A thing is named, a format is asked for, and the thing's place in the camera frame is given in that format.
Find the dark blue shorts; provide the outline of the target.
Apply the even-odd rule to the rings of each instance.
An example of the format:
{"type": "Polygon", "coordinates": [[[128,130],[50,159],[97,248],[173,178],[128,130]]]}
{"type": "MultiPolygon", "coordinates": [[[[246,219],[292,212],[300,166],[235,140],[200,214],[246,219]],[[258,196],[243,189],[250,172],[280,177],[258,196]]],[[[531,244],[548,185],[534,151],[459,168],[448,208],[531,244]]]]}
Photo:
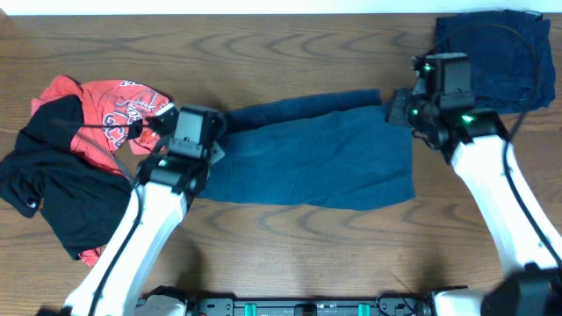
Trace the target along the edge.
{"type": "Polygon", "coordinates": [[[412,137],[385,122],[378,90],[229,111],[202,198],[368,211],[415,196],[412,137]]]}

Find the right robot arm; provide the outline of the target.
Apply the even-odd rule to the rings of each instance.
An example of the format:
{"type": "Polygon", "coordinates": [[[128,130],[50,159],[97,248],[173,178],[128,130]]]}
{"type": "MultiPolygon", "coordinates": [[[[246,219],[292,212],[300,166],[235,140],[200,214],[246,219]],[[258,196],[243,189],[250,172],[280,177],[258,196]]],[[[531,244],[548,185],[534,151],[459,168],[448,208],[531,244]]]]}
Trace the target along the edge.
{"type": "Polygon", "coordinates": [[[443,155],[471,192],[498,252],[504,280],[492,291],[430,291],[419,315],[559,315],[561,235],[528,186],[496,111],[476,105],[466,54],[414,57],[412,89],[398,88],[386,120],[443,155]]]}

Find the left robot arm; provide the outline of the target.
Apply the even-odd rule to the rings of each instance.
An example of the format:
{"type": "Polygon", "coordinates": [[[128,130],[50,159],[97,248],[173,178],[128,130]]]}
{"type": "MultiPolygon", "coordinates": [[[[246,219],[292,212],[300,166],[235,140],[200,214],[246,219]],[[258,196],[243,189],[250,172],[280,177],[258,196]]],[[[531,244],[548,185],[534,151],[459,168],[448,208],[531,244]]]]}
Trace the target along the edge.
{"type": "Polygon", "coordinates": [[[227,129],[223,112],[169,104],[133,123],[159,141],[138,167],[126,212],[97,264],[66,298],[60,315],[188,315],[189,300],[162,287],[141,296],[162,247],[205,189],[213,147],[227,129]]]}

